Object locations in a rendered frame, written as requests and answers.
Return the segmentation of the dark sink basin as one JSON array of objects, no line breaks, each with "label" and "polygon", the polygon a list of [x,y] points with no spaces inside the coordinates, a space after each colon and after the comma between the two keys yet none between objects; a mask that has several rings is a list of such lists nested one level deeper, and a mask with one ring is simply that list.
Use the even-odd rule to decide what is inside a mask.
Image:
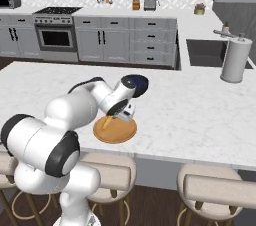
[{"label": "dark sink basin", "polygon": [[227,41],[187,39],[186,43],[191,66],[222,67]]}]

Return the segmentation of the yellow stick-shaped object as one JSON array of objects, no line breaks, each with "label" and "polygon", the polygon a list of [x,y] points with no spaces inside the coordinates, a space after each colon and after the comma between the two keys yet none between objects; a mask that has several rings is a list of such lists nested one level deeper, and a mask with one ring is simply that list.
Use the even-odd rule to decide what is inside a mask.
[{"label": "yellow stick-shaped object", "polygon": [[110,124],[111,120],[112,120],[112,116],[107,116],[106,117],[106,120],[104,121],[103,125],[102,125],[102,129],[105,130],[108,125]]}]

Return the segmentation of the grey sink tap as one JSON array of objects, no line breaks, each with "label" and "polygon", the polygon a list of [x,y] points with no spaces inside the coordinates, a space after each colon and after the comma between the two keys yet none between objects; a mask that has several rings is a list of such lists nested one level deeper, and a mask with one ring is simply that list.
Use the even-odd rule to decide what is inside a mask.
[{"label": "grey sink tap", "polygon": [[229,24],[225,22],[222,26],[222,30],[213,30],[214,34],[219,34],[221,37],[230,37],[230,38],[238,38],[239,40],[242,40],[245,36],[244,33],[239,33],[238,35],[233,35],[229,31]]}]

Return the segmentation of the round wooden plate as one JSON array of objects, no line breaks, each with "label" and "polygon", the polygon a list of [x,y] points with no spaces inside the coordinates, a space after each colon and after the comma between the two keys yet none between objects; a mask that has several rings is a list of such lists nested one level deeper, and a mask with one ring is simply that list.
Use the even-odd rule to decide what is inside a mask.
[{"label": "round wooden plate", "polygon": [[125,122],[113,116],[108,127],[103,130],[102,125],[106,117],[101,117],[94,124],[93,134],[98,140],[109,144],[118,144],[130,140],[136,134],[137,124],[134,120]]}]

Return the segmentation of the small potted plant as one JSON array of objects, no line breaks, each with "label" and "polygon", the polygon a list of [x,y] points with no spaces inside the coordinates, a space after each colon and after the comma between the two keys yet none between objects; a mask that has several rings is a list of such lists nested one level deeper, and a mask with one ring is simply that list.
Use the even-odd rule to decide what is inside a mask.
[{"label": "small potted plant", "polygon": [[205,4],[204,3],[199,3],[195,5],[194,8],[194,14],[195,15],[203,15],[205,13]]}]

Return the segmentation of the steel oven with hob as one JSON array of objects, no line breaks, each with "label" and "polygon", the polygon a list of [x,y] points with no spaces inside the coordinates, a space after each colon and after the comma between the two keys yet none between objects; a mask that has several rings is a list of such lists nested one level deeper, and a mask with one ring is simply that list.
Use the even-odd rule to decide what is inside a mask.
[{"label": "steel oven with hob", "polygon": [[78,49],[72,14],[80,7],[46,7],[33,13],[42,58],[77,62]]}]

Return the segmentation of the white paper towel roll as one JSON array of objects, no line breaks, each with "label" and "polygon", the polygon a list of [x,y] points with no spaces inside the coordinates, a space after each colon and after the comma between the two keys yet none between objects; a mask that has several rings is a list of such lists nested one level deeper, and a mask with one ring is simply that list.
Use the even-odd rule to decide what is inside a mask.
[{"label": "white paper towel roll", "polygon": [[251,50],[252,41],[234,37],[228,42],[220,78],[228,83],[240,83]]}]

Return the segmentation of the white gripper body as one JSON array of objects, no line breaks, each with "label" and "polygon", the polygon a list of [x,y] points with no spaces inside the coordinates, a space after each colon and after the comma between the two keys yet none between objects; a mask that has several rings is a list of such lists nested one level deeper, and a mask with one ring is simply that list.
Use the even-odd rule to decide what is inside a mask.
[{"label": "white gripper body", "polygon": [[133,119],[135,108],[135,105],[129,103],[119,114],[116,115],[116,118],[125,122],[130,122]]}]

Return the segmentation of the grey base cupboard run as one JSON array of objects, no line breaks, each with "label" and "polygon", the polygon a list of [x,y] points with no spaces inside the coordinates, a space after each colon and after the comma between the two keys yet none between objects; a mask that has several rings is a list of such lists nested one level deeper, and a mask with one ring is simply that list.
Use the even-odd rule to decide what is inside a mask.
[{"label": "grey base cupboard run", "polygon": [[0,57],[41,58],[31,15],[0,15]]},{"label": "grey base cupboard run", "polygon": [[174,67],[177,20],[75,16],[81,61]]}]

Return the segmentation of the grey toaster oven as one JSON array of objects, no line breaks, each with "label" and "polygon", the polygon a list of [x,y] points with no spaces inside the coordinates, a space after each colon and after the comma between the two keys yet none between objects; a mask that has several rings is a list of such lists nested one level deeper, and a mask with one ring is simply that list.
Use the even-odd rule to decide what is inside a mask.
[{"label": "grey toaster oven", "polygon": [[21,0],[0,0],[0,8],[15,9],[21,6]]}]

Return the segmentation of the beige bar stool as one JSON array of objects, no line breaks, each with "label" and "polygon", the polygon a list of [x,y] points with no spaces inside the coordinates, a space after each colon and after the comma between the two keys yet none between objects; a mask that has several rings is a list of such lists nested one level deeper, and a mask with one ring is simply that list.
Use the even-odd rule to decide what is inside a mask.
[{"label": "beige bar stool", "polygon": [[38,226],[44,226],[44,223],[40,215],[46,211],[50,203],[53,203],[55,208],[59,207],[59,204],[57,202],[57,196],[55,194],[49,194],[46,205],[41,210],[38,210],[33,199],[33,196],[31,194],[26,193],[25,196],[33,214],[31,216],[26,217],[18,215],[15,212],[15,202],[17,201],[18,197],[22,194],[22,191],[20,191],[18,195],[14,198],[12,204],[9,204],[4,195],[4,190],[16,187],[13,177],[14,169],[16,168],[16,166],[17,160],[14,157],[11,157],[7,152],[0,151],[0,202],[3,205],[3,209],[7,212],[7,215],[11,220],[13,226],[19,226],[18,219],[35,219]]},{"label": "beige bar stool", "polygon": [[96,168],[101,176],[98,190],[88,197],[93,203],[92,210],[117,203],[119,205],[119,225],[128,226],[130,220],[129,194],[137,177],[136,163],[131,157],[101,153],[87,153],[81,162]]},{"label": "beige bar stool", "polygon": [[177,174],[181,199],[177,226],[190,226],[193,214],[206,226],[231,226],[244,208],[256,209],[256,182],[244,181],[231,168],[184,164]]}]

